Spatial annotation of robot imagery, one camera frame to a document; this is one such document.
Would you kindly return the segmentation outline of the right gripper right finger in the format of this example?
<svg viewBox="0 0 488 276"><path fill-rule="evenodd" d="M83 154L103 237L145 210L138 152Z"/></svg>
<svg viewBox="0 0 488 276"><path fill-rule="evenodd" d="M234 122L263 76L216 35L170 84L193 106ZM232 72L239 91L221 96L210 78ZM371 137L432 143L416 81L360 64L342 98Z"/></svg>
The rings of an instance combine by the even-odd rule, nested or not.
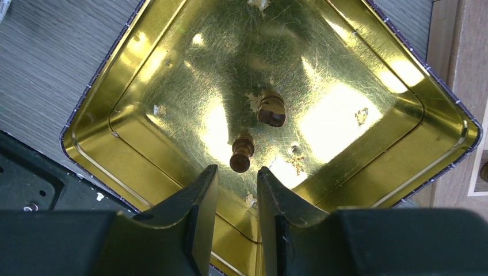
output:
<svg viewBox="0 0 488 276"><path fill-rule="evenodd" d="M327 213L285 187L267 167L257 173L266 275L365 275L350 219L358 209Z"/></svg>

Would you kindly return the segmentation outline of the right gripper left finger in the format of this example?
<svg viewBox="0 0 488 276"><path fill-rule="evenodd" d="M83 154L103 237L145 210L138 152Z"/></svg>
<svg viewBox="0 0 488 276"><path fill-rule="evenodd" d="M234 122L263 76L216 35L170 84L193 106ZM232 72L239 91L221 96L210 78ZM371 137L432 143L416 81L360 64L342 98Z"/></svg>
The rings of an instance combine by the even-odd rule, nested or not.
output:
<svg viewBox="0 0 488 276"><path fill-rule="evenodd" d="M192 183L131 218L112 214L92 275L207 275L219 172L206 167Z"/></svg>

